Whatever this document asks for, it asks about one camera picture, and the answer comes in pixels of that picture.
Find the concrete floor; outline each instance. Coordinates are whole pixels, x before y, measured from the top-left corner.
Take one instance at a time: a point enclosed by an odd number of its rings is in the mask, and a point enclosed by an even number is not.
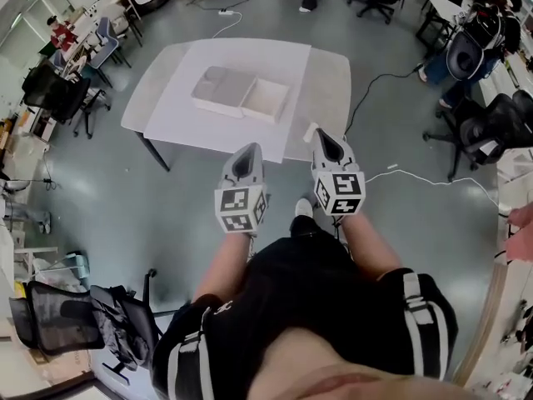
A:
[[[132,69],[104,67],[116,89],[112,110],[100,110],[92,140],[72,136],[59,126],[47,164],[59,188],[33,190],[32,201],[54,216],[50,242],[63,250],[81,248],[91,264],[90,283],[124,284],[140,292],[148,268],[159,275],[152,290],[153,308],[176,308],[192,295],[222,240],[212,191],[226,154],[158,143],[172,171],[164,172],[133,132],[120,126],[134,87],[154,57],[167,45],[210,38],[233,22],[217,12],[171,0],[143,19],[144,47],[125,45]],[[241,0],[203,0],[207,8]],[[346,55],[351,64],[352,107],[380,73],[408,73],[425,49],[415,32],[422,23],[421,0],[407,0],[387,26],[375,14],[356,17],[346,0],[319,0],[319,8],[301,14],[301,0],[252,0],[237,9],[242,21],[222,37],[250,37],[310,43]],[[393,164],[433,181],[445,181],[451,147],[425,143],[425,129],[446,130],[433,114],[441,90],[407,79],[383,78],[371,90],[348,134],[367,177]],[[462,163],[459,176],[470,176]],[[491,191],[496,168],[474,177]],[[288,234],[293,208],[311,180],[308,163],[266,164],[271,206],[256,241],[257,249]],[[407,267],[427,272],[456,310],[459,337],[452,370],[466,354],[489,286],[496,253],[496,207],[471,182],[432,187],[412,177],[381,177],[367,188],[364,212],[402,256]],[[104,352],[95,355],[98,362]],[[107,360],[110,364],[114,358]],[[129,393],[154,398],[147,372],[138,372]]]

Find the white stripe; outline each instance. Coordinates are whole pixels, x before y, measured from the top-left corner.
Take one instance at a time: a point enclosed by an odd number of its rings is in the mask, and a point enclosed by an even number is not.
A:
[[[448,326],[446,325],[446,319],[441,308],[432,301],[429,304],[433,307],[433,311],[435,311],[436,324],[439,327],[439,341],[441,344],[441,375],[439,379],[442,381],[444,380],[446,368],[448,367]]]
[[[422,354],[422,340],[420,331],[416,324],[414,316],[409,311],[405,311],[406,325],[411,335],[411,344],[413,347],[413,364],[415,366],[415,375],[424,376],[424,356]]]
[[[170,400],[177,400],[176,397],[176,379],[177,379],[177,358],[180,355],[180,347],[182,345],[178,343],[168,356],[167,366],[167,391],[168,398]]]
[[[209,354],[205,335],[200,336],[200,382],[202,384],[203,400],[215,400],[211,383],[211,369],[209,368]]]

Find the desk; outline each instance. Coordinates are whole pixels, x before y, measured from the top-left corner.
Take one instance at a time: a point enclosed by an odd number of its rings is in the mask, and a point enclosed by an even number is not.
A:
[[[144,138],[144,132],[160,96],[192,43],[174,44],[161,51],[142,76],[122,116],[122,127],[135,131],[148,151],[167,171],[170,171],[170,168],[152,143]],[[350,99],[351,74],[348,59],[312,48],[285,157],[297,158],[296,148],[309,126],[309,120],[317,122],[331,134],[344,135],[350,112]]]

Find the white sneaker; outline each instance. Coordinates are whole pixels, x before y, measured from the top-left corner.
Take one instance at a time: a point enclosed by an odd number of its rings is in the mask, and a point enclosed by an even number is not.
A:
[[[313,218],[313,206],[309,200],[306,198],[301,198],[296,204],[294,213],[297,217],[303,215],[305,217]]]
[[[422,82],[427,83],[427,75],[424,71],[424,67],[421,67],[421,69],[418,70],[418,77],[420,80],[422,80]]]
[[[439,105],[447,110],[451,110],[452,109],[452,106],[450,104],[448,104],[448,102],[446,102],[444,99],[439,99]]]

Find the white strap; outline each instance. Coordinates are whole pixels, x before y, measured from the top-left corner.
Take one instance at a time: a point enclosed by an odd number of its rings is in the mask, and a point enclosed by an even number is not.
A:
[[[424,376],[424,355],[422,353],[422,341],[420,331],[416,324],[415,317],[410,311],[405,311],[406,325],[411,335],[411,344],[413,347],[413,364],[415,366],[415,375]]]
[[[439,379],[443,381],[444,376],[446,375],[446,369],[448,367],[448,326],[446,325],[446,319],[441,307],[431,301],[429,304],[433,307],[436,317],[436,324],[439,328],[439,349],[441,350],[441,375],[439,376]]]
[[[427,309],[427,302],[421,295],[420,282],[415,272],[403,275],[403,293],[416,324],[432,324],[433,318]]]
[[[182,345],[178,343],[168,356],[167,366],[167,391],[170,400],[177,400],[176,397],[176,379],[177,379],[177,361],[180,355],[180,347]]]

